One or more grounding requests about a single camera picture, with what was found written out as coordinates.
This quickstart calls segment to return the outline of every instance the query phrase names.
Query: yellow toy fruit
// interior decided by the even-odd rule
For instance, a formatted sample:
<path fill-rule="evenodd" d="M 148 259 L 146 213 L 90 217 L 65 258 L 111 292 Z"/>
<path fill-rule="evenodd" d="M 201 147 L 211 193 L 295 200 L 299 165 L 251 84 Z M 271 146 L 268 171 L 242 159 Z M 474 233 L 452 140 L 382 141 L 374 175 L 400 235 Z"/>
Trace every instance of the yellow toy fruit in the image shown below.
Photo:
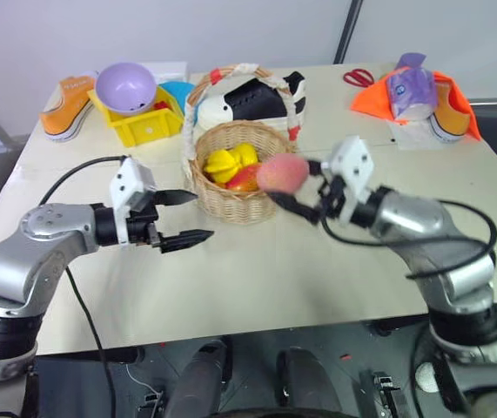
<path fill-rule="evenodd" d="M 231 152 L 236 152 L 239 155 L 239 162 L 243 167 L 258 163 L 258 154 L 256 153 L 256 148 L 254 148 L 254 145 L 252 144 L 243 142 L 242 144 L 235 146 Z"/>
<path fill-rule="evenodd" d="M 242 168 L 235 156 L 227 150 L 212 152 L 205 163 L 207 172 L 215 183 L 226 183 Z"/>

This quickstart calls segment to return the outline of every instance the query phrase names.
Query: purple bowl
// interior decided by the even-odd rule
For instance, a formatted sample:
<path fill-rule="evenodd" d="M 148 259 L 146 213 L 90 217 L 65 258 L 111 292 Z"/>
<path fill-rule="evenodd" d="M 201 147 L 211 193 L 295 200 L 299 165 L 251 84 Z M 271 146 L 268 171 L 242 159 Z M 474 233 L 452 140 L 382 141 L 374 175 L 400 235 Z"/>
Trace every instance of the purple bowl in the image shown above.
<path fill-rule="evenodd" d="M 95 92 L 101 103 L 122 116 L 151 110 L 157 88 L 152 74 L 144 66 L 134 63 L 108 66 L 95 83 Z"/>

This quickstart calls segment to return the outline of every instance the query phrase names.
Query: purple bag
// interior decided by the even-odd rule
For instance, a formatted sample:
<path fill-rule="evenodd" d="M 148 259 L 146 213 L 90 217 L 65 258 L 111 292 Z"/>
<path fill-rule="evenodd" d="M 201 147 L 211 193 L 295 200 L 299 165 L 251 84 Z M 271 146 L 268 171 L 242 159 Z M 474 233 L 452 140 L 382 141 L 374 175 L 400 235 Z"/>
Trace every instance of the purple bag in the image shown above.
<path fill-rule="evenodd" d="M 386 81 L 393 118 L 421 120 L 432 115 L 438 106 L 433 73 L 421 67 L 426 55 L 416 52 L 403 54 L 395 67 L 410 67 L 392 75 Z"/>

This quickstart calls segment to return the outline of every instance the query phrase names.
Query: wicker basket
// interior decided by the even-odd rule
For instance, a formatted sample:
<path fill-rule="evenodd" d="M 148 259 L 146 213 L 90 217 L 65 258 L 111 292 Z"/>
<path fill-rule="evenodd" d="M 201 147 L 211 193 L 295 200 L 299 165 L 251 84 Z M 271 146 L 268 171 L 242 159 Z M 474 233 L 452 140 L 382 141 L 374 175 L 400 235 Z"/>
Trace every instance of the wicker basket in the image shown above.
<path fill-rule="evenodd" d="M 290 141 L 261 122 L 237 120 L 215 126 L 194 144 L 196 105 L 205 97 L 208 89 L 221 79 L 245 74 L 256 76 L 261 82 L 276 89 L 283 98 Z M 292 95 L 283 78 L 273 76 L 256 64 L 235 64 L 213 70 L 202 78 L 186 101 L 183 136 L 188 188 L 198 195 L 198 203 L 207 213 L 227 222 L 251 224 L 271 217 L 275 213 L 275 204 L 264 192 L 233 192 L 222 189 L 208 180 L 202 169 L 211 152 L 233 148 L 242 142 L 254 145 L 260 161 L 266 161 L 280 152 L 293 152 L 299 129 Z"/>

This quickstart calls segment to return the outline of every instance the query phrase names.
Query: orange cloth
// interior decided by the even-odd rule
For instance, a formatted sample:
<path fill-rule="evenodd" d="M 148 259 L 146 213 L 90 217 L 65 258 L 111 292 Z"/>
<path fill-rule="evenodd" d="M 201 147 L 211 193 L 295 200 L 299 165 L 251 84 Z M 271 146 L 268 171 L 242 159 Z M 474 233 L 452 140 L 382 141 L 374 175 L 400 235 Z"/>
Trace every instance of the orange cloth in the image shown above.
<path fill-rule="evenodd" d="M 368 115 L 375 116 L 376 118 L 382 118 L 386 120 L 395 121 L 393 114 L 391 112 L 391 105 L 389 103 L 389 94 L 387 93 L 387 79 L 394 73 L 401 71 L 401 69 L 395 70 L 386 74 L 379 81 L 366 87 L 363 91 L 357 94 L 356 98 L 351 104 L 351 110 L 360 111 Z M 459 89 L 459 86 L 455 81 L 442 74 L 440 72 L 433 72 L 433 79 L 435 82 L 445 81 L 451 85 L 451 91 L 449 92 L 449 104 L 456 110 L 462 111 L 471 115 L 470 123 L 468 124 L 467 133 L 475 137 L 480 141 L 482 138 L 478 130 L 478 125 L 476 124 L 476 117 L 474 116 L 473 108 L 468 103 L 467 98 Z M 406 120 L 396 120 L 402 124 L 406 124 Z"/>

